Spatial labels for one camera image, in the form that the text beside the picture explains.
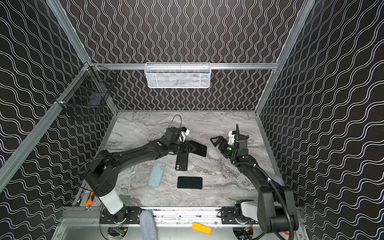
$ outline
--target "white wire basket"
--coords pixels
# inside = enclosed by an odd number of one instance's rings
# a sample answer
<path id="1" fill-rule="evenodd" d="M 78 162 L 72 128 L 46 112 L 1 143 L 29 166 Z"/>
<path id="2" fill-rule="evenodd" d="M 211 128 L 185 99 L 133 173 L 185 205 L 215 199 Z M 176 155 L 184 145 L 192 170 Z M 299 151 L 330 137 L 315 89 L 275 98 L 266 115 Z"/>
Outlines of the white wire basket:
<path id="1" fill-rule="evenodd" d="M 211 63 L 145 64 L 144 74 L 150 88 L 209 88 Z"/>

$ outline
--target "black and white wavy wall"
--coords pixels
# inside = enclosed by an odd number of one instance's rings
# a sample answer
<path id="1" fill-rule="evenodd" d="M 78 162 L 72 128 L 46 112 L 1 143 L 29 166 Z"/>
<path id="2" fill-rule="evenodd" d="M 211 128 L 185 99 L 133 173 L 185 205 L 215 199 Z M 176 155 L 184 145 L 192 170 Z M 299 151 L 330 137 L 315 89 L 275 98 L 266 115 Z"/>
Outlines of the black and white wavy wall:
<path id="1" fill-rule="evenodd" d="M 92 62 L 276 62 L 303 0 L 60 0 Z"/>
<path id="2" fill-rule="evenodd" d="M 312 240 L 384 239 L 384 1 L 317 0 L 260 118 Z"/>
<path id="3" fill-rule="evenodd" d="M 82 66 L 44 0 L 0 1 L 1 166 Z M 112 114 L 78 122 L 62 112 L 0 193 L 0 239 L 51 239 Z"/>
<path id="4" fill-rule="evenodd" d="M 92 62 L 275 63 L 303 0 L 60 0 Z M 213 71 L 209 89 L 150 89 L 123 71 L 121 110 L 253 111 L 270 70 Z"/>

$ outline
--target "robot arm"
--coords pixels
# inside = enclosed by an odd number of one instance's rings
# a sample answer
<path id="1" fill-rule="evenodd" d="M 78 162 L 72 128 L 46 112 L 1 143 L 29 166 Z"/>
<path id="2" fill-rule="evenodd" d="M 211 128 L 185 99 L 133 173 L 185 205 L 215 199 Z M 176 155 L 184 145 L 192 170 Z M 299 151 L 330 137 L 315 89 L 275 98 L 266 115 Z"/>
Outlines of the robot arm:
<path id="1" fill-rule="evenodd" d="M 115 223 L 126 219 L 124 204 L 115 190 L 118 174 L 122 170 L 168 154 L 195 153 L 206 156 L 206 146 L 194 141 L 185 141 L 187 133 L 185 127 L 169 127 L 161 138 L 144 146 L 113 153 L 103 150 L 96 156 L 87 169 L 85 180 L 113 216 Z"/>
<path id="2" fill-rule="evenodd" d="M 240 134 L 238 125 L 236 131 L 230 132 L 229 136 L 229 141 L 218 136 L 211 138 L 211 142 L 230 159 L 232 165 L 238 167 L 259 193 L 257 205 L 248 200 L 237 202 L 235 206 L 237 219 L 243 222 L 246 222 L 248 217 L 257 219 L 264 233 L 289 231 L 289 239 L 293 239 L 293 230 L 297 230 L 299 224 L 292 190 L 273 181 L 260 168 L 256 159 L 248 154 L 249 136 Z M 281 207 L 275 206 L 275 202 L 279 202 Z"/>
<path id="3" fill-rule="evenodd" d="M 115 190 L 118 174 L 122 170 L 168 154 L 195 153 L 206 156 L 206 146 L 194 141 L 185 141 L 188 132 L 185 127 L 169 127 L 161 138 L 150 141 L 144 146 L 114 153 L 104 150 L 96 156 L 87 169 L 85 179 L 115 223 L 122 223 L 127 219 L 124 204 Z M 235 205 L 236 217 L 243 222 L 247 222 L 249 218 L 256 218 L 265 233 L 281 231 L 291 233 L 293 229 L 298 229 L 292 190 L 271 180 L 257 161 L 248 154 L 248 138 L 249 136 L 239 133 L 238 126 L 236 131 L 230 133 L 229 142 L 222 136 L 211 138 L 213 145 L 218 146 L 221 153 L 249 178 L 259 192 L 257 210 L 252 201 L 242 200 Z M 282 206 L 275 206 L 276 201 Z"/>

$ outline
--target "yellow object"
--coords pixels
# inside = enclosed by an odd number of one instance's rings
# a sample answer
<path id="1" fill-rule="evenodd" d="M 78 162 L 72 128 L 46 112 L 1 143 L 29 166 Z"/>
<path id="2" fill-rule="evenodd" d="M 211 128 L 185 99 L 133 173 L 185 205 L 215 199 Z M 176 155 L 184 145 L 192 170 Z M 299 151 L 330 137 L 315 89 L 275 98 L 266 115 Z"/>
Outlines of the yellow object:
<path id="1" fill-rule="evenodd" d="M 192 229 L 199 231 L 199 232 L 202 232 L 202 233 L 206 233 L 208 235 L 211 235 L 211 230 L 212 230 L 211 227 L 204 226 L 204 225 L 197 223 L 197 222 L 193 223 Z"/>

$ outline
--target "phone case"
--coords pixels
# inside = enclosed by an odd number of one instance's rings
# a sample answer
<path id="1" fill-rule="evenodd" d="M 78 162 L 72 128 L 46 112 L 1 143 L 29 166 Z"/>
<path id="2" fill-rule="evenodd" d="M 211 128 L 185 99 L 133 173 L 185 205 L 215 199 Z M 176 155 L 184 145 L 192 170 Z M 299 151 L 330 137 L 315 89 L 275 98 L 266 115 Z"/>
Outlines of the phone case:
<path id="1" fill-rule="evenodd" d="M 166 167 L 165 163 L 155 162 L 153 164 L 151 173 L 149 174 L 147 185 L 150 187 L 158 188 L 163 178 L 164 169 Z"/>

